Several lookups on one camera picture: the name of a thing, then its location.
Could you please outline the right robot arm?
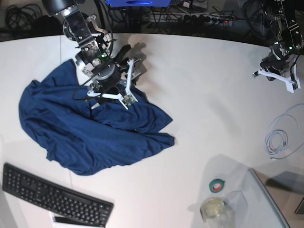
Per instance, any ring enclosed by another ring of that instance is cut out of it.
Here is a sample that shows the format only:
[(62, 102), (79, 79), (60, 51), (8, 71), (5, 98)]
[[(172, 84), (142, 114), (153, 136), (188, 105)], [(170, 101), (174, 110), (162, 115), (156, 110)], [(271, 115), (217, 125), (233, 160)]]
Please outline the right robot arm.
[(125, 56), (131, 46), (123, 46), (113, 56), (116, 40), (112, 31), (98, 27), (95, 14), (84, 18), (74, 0), (44, 0), (42, 4), (49, 16), (63, 16), (65, 36), (78, 43), (76, 65), (89, 78), (79, 86), (87, 86), (84, 100), (95, 99), (97, 106), (104, 100), (117, 100), (125, 109), (137, 102), (131, 88), (141, 74), (136, 68), (141, 58)]

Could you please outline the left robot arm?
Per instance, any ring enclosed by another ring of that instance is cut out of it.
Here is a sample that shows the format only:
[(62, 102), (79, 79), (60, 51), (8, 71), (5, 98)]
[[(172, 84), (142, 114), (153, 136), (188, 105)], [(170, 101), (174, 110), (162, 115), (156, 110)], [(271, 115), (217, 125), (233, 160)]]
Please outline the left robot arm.
[(296, 62), (304, 54), (304, 41), (300, 26), (296, 22), (294, 0), (248, 0), (242, 6), (242, 13), (250, 31), (261, 41), (267, 41), (268, 35), (259, 34), (248, 16), (249, 7), (258, 5), (258, 12), (262, 14), (262, 20), (268, 26), (269, 33), (274, 36), (274, 41), (269, 47), (270, 52), (260, 63), (260, 69), (254, 73), (254, 77), (266, 75), (273, 81), (274, 75), (285, 78), (289, 72), (290, 82), (293, 86), (299, 86), (296, 81)]

